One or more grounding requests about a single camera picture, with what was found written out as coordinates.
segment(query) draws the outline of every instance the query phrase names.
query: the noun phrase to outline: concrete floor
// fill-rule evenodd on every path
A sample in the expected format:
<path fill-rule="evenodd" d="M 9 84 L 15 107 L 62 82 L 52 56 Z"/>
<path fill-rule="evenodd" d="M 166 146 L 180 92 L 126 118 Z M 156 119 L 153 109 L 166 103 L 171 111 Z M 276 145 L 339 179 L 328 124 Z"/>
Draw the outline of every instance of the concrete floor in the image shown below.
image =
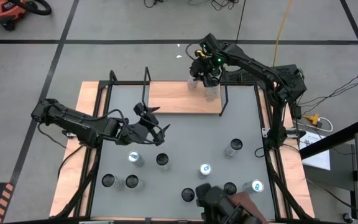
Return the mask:
<path fill-rule="evenodd" d="M 219 39 L 235 39 L 243 3 L 240 0 L 231 11 L 226 8 L 218 12 L 209 4 L 189 6 L 186 0 L 171 0 L 151 9 L 146 9 L 141 0 L 48 2 L 53 9 L 51 16 L 28 14 L 12 32 L 0 26 L 0 40 L 7 40 L 0 42 L 0 182 L 11 178 L 30 126 L 30 113 L 43 87 L 48 90 L 47 97 L 75 107 L 81 82 L 105 80 L 110 69 L 119 80 L 140 80 L 145 66 L 154 80 L 186 80 L 191 61 L 185 55 L 186 45 L 177 43 L 200 39 L 209 32 Z M 248 0 L 239 39 L 275 40 L 287 4 L 287 0 Z M 347 4 L 358 26 L 358 0 L 348 0 Z M 281 39 L 357 41 L 339 0 L 294 1 Z M 18 44 L 15 40 L 29 41 Z M 153 40 L 153 44 L 87 40 Z M 276 65 L 295 63 L 305 73 L 308 91 L 302 101 L 328 95 L 358 74 L 357 42 L 318 43 L 293 42 L 278 48 Z M 241 47 L 247 55 L 272 65 L 274 45 L 255 42 Z M 330 119 L 334 131 L 358 121 L 358 87 L 325 101 L 313 113 Z M 59 128 L 44 130 L 65 142 Z M 64 151 L 38 131 L 29 137 L 30 146 L 5 222 L 49 215 Z M 349 192 L 326 187 L 349 201 Z M 342 221 L 341 214 L 348 208 L 313 185 L 309 190 L 316 217 Z"/>

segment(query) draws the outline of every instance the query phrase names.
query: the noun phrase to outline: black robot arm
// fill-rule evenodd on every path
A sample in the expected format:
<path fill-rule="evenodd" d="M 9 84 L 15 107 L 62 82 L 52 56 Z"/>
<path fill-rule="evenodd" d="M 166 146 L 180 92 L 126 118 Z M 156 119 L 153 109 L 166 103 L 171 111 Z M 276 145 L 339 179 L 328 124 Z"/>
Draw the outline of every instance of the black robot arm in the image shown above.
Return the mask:
<path fill-rule="evenodd" d="M 169 125 L 161 129 L 158 126 L 153 111 L 159 108 L 148 108 L 142 103 L 134 107 L 136 115 L 140 120 L 135 124 L 128 124 L 121 111 L 112 110 L 106 115 L 95 118 L 93 116 L 70 109 L 60 104 L 55 99 L 39 101 L 31 113 L 31 118 L 42 124 L 56 124 L 57 126 L 76 134 L 80 144 L 87 147 L 99 147 L 103 139 L 114 141 L 118 145 L 128 145 L 132 142 L 138 144 L 161 145 L 164 142 L 165 131 Z M 110 118 L 108 115 L 118 112 L 121 118 Z M 151 134 L 153 140 L 148 140 L 147 135 Z"/>
<path fill-rule="evenodd" d="M 197 58 L 190 67 L 190 75 L 201 80 L 205 87 L 220 83 L 224 67 L 238 66 L 260 79 L 258 85 L 267 93 L 273 107 L 272 127 L 266 138 L 268 148 L 278 149 L 287 138 L 284 115 L 287 103 L 293 103 L 306 91 L 300 75 L 282 76 L 276 70 L 248 57 L 236 44 L 218 42 L 213 34 L 200 41 L 202 50 L 195 52 Z"/>

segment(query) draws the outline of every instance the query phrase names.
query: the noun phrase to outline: wooden table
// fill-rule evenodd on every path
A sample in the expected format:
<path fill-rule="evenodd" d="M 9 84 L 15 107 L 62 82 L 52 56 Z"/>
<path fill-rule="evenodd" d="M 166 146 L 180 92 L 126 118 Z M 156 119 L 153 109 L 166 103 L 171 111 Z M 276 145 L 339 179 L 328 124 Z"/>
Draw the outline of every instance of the wooden table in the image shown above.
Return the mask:
<path fill-rule="evenodd" d="M 76 105 L 76 110 L 92 115 L 94 110 L 94 105 L 96 101 L 96 95 L 98 92 L 98 84 L 99 82 L 83 82 L 80 90 L 80 94 L 78 96 L 78 101 Z M 106 97 L 107 90 L 104 89 L 102 91 L 101 104 L 99 107 L 99 116 L 103 113 L 104 108 L 104 99 Z M 262 114 L 264 117 L 265 127 L 269 127 L 268 116 L 267 116 L 267 105 L 265 104 L 264 94 L 262 90 L 259 90 L 259 98 L 260 104 L 262 106 Z M 285 113 L 285 127 L 291 128 L 293 126 L 291 115 L 289 109 L 287 107 L 287 112 Z M 298 148 L 295 139 L 287 139 L 285 144 L 289 146 L 293 146 Z M 76 139 L 69 139 L 67 142 L 67 148 L 64 155 L 64 158 L 71 154 L 75 149 L 79 146 L 78 141 Z M 93 157 L 95 155 L 96 150 L 93 149 L 91 152 L 91 162 L 89 163 L 88 170 L 90 170 Z M 295 200 L 299 203 L 299 205 L 305 210 L 305 212 L 314 217 L 314 211 L 310 200 L 308 186 L 306 184 L 305 173 L 303 172 L 303 165 L 298 152 L 293 149 L 290 149 L 288 146 L 282 146 L 280 148 L 281 159 L 283 164 L 283 170 L 285 174 L 285 180 L 287 182 L 287 188 L 295 198 Z M 276 164 L 275 154 L 273 152 L 270 153 L 270 156 L 273 160 L 273 166 Z M 67 202 L 72 198 L 73 194 L 78 189 L 78 185 L 80 183 L 81 171 L 85 158 L 85 148 L 81 149 L 77 152 L 72 158 L 70 158 L 66 164 L 63 166 L 60 178 L 57 182 L 57 188 L 55 191 L 55 196 L 53 198 L 52 207 L 50 209 L 50 216 L 56 215 L 59 213 L 63 207 L 67 204 Z M 85 190 L 81 202 L 81 210 L 80 216 L 85 215 L 86 204 L 88 201 L 89 195 L 89 186 Z M 280 189 L 276 186 L 278 205 L 280 208 L 280 216 L 282 218 L 286 218 L 285 206 L 283 201 L 283 196 L 281 194 Z M 128 218 L 128 217 L 91 217 L 93 220 L 144 220 L 144 218 Z"/>

